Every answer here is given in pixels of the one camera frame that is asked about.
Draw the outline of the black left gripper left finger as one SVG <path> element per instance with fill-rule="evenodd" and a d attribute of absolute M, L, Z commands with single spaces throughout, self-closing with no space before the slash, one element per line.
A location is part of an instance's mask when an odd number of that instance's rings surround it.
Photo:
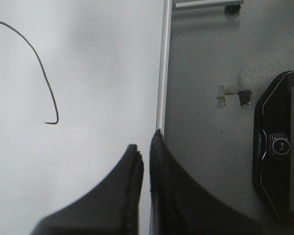
<path fill-rule="evenodd" d="M 137 235 L 144 163 L 130 144 L 111 172 L 91 191 L 43 218 L 33 235 Z"/>

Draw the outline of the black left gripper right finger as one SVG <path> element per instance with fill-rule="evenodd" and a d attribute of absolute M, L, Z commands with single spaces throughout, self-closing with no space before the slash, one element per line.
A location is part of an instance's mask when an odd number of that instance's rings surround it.
<path fill-rule="evenodd" d="M 156 235 L 273 235 L 200 186 L 176 161 L 160 130 L 150 144 L 149 170 Z"/>

